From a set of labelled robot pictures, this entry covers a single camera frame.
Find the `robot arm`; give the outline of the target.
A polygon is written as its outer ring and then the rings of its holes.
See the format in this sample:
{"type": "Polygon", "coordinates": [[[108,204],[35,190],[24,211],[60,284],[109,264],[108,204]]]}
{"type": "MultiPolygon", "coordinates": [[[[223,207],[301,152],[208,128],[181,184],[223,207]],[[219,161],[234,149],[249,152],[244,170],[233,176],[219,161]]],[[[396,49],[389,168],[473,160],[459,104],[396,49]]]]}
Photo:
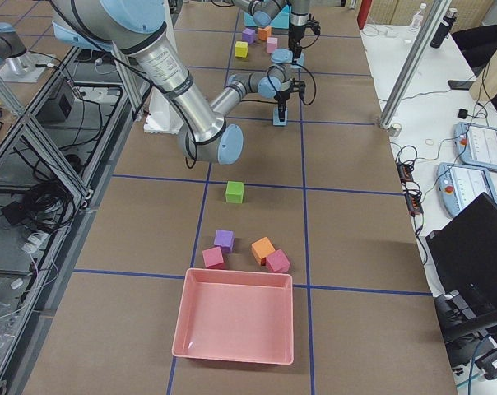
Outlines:
{"type": "Polygon", "coordinates": [[[293,63],[296,64],[304,60],[302,54],[304,47],[301,45],[301,40],[305,36],[305,31],[310,28],[316,35],[320,33],[319,23],[309,12],[310,1],[308,0],[233,0],[226,3],[247,12],[256,25],[262,28],[269,26],[279,12],[289,6],[288,49],[292,52],[293,63]]]}
{"type": "Polygon", "coordinates": [[[244,136],[226,115],[252,93],[286,109],[293,86],[287,61],[265,72],[233,75],[225,89],[207,101],[166,34],[162,1],[53,1],[53,28],[62,41],[81,48],[119,49],[134,58],[139,76],[156,88],[183,120],[179,147],[188,160],[230,165],[243,150],[244,136]]]}

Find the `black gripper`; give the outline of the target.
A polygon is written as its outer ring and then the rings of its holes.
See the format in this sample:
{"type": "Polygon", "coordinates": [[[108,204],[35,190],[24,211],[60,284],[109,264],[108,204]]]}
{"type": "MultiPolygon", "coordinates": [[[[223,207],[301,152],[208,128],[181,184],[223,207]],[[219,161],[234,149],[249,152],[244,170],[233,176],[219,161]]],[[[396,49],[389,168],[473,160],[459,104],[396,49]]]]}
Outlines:
{"type": "Polygon", "coordinates": [[[279,91],[275,96],[277,102],[277,106],[275,108],[278,108],[278,111],[281,114],[283,114],[286,110],[288,111],[287,101],[290,99],[290,95],[290,89],[288,89],[285,91],[279,91]]]}
{"type": "Polygon", "coordinates": [[[288,47],[294,60],[299,59],[302,54],[301,40],[304,38],[304,33],[305,26],[289,25],[288,47]]]}

